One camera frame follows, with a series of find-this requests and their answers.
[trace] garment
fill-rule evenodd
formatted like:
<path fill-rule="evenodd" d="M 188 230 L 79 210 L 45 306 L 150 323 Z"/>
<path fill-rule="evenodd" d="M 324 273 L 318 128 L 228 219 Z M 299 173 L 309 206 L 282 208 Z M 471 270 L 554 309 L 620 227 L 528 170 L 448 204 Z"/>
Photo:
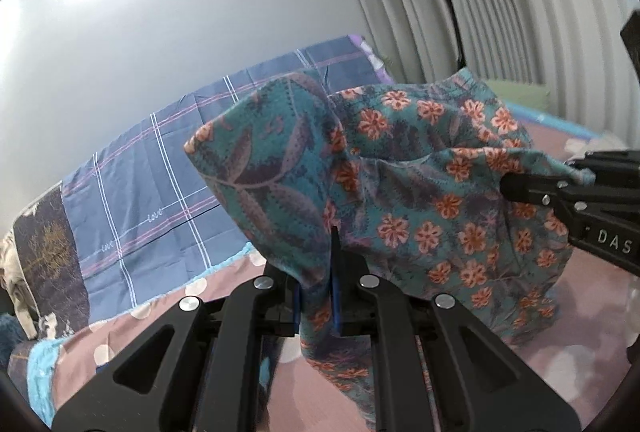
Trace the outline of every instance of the garment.
<path fill-rule="evenodd" d="M 374 422 L 370 344 L 339 338 L 330 230 L 413 297 L 457 297 L 505 341 L 548 327 L 571 250 L 548 209 L 509 203 L 508 171 L 593 181 L 530 149 L 468 71 L 431 85 L 327 96 L 313 72 L 274 80 L 203 125 L 185 150 L 256 249 L 303 288 L 303 352 Z"/>

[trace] triangular cutout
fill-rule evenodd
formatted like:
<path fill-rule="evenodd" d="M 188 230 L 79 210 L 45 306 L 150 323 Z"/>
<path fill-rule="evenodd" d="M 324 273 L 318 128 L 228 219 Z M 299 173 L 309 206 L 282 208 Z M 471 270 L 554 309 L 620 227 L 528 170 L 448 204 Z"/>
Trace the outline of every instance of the triangular cutout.
<path fill-rule="evenodd" d="M 140 394 L 148 394 L 173 336 L 174 328 L 163 327 L 120 366 L 113 375 L 113 381 Z"/>
<path fill-rule="evenodd" d="M 517 381 L 515 372 L 505 364 L 478 335 L 467 327 L 460 328 L 471 363 L 476 372 L 479 387 L 485 392 L 495 392 Z"/>

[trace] pink stripe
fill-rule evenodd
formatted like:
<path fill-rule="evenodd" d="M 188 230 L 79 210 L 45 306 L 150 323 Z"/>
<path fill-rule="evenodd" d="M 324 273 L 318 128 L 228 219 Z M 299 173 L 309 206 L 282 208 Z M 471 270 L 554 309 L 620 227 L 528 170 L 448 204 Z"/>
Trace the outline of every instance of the pink stripe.
<path fill-rule="evenodd" d="M 318 63 L 316 63 L 316 66 L 329 66 L 331 64 L 337 64 L 338 62 L 344 62 L 344 61 L 347 61 L 347 60 L 352 60 L 352 59 L 357 58 L 357 57 L 362 56 L 362 55 L 363 55 L 362 51 L 358 51 L 356 53 L 350 53 L 350 54 L 342 55 L 342 56 L 339 56 L 339 57 L 333 57 L 333 58 L 324 60 L 322 62 L 318 62 Z M 258 80 L 257 82 L 254 82 L 254 83 L 251 83 L 251 84 L 240 86 L 238 89 L 236 89 L 236 93 L 243 92 L 243 91 L 245 91 L 247 89 L 254 89 L 254 88 L 256 88 L 256 87 L 258 87 L 258 86 L 260 86 L 262 84 L 265 84 L 265 83 L 267 83 L 267 82 L 269 82 L 271 80 L 274 80 L 276 78 L 277 78 L 277 76 L 269 77 L 269 78 Z M 206 105 L 208 105 L 208 104 L 210 104 L 212 102 L 216 102 L 216 101 L 222 100 L 224 98 L 229 98 L 230 96 L 231 96 L 230 92 L 220 93 L 218 95 L 214 95 L 212 97 L 209 97 L 209 98 L 203 100 L 200 104 L 191 104 L 188 107 L 181 109 L 180 111 L 176 111 L 173 115 L 171 115 L 169 117 L 166 117 L 161 122 L 158 122 L 158 127 L 162 127 L 163 125 L 166 125 L 168 123 L 173 122 L 174 120 L 180 118 L 182 115 L 185 115 L 187 113 L 190 113 L 194 109 L 197 109 L 199 106 L 206 106 Z M 153 132 L 153 130 L 154 130 L 153 127 L 145 129 L 144 131 L 139 133 L 137 136 L 134 136 L 134 138 L 130 139 L 127 143 L 125 143 L 119 149 L 116 149 L 116 151 L 113 151 L 111 154 L 107 155 L 98 164 L 98 169 L 102 170 L 105 167 L 105 165 L 107 165 L 110 161 L 113 161 L 114 158 L 116 158 L 117 156 L 121 155 L 124 151 L 129 149 L 136 142 L 140 141 L 146 135 L 148 135 L 149 133 Z M 80 178 L 76 179 L 71 187 L 68 186 L 65 189 L 64 195 L 72 194 L 73 192 L 78 190 L 78 188 L 81 187 L 84 183 L 86 183 L 86 181 L 89 180 L 89 178 L 91 178 L 93 176 L 94 176 L 94 173 L 89 172 L 89 173 L 85 174 L 84 176 L 81 176 Z"/>
<path fill-rule="evenodd" d="M 209 204 L 213 204 L 214 201 L 216 200 L 215 196 L 209 196 L 208 198 L 196 203 L 195 205 L 193 205 L 192 207 L 190 207 L 190 210 L 199 210 L 200 208 L 205 208 L 207 205 Z M 144 234 L 139 235 L 138 237 L 136 237 L 135 239 L 126 242 L 124 245 L 122 245 L 120 248 L 122 250 L 123 253 L 129 253 L 130 251 L 135 251 L 134 248 L 137 244 L 139 244 L 140 242 L 146 240 L 148 237 L 155 237 L 156 235 L 158 235 L 162 230 L 164 230 L 165 227 L 170 226 L 172 223 L 183 219 L 184 218 L 184 213 L 179 213 L 176 214 L 175 216 L 172 216 L 168 219 L 165 219 L 164 221 L 162 221 L 161 223 L 158 223 L 156 226 L 154 226 L 151 229 L 148 229 Z M 82 267 L 80 268 L 82 277 L 86 277 L 87 275 L 92 275 L 94 273 L 96 273 L 97 271 L 107 268 L 108 266 L 111 266 L 113 263 L 115 263 L 118 260 L 118 251 L 115 250 L 114 252 L 111 252 L 110 255 L 107 255 L 106 257 L 104 257 L 103 259 L 101 259 L 100 261 L 97 261 L 96 263 L 93 263 L 92 265 L 88 266 L 88 268 L 86 269 L 82 269 Z"/>

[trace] green fabric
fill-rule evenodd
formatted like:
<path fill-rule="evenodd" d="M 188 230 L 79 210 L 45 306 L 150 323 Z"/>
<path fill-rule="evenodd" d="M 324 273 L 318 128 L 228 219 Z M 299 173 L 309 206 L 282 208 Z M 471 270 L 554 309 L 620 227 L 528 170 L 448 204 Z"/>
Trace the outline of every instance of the green fabric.
<path fill-rule="evenodd" d="M 540 84 L 523 84 L 508 80 L 485 80 L 498 98 L 547 113 L 549 88 Z"/>

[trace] beige fabric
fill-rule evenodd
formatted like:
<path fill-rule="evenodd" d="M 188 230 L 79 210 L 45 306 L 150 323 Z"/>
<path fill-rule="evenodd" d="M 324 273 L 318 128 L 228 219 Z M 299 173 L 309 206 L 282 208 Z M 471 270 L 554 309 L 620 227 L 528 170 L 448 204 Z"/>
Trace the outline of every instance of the beige fabric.
<path fill-rule="evenodd" d="M 18 317 L 27 337 L 35 338 L 37 333 L 29 308 L 35 308 L 36 304 L 20 267 L 13 229 L 0 241 L 0 286 L 7 290 L 14 302 L 15 316 Z"/>

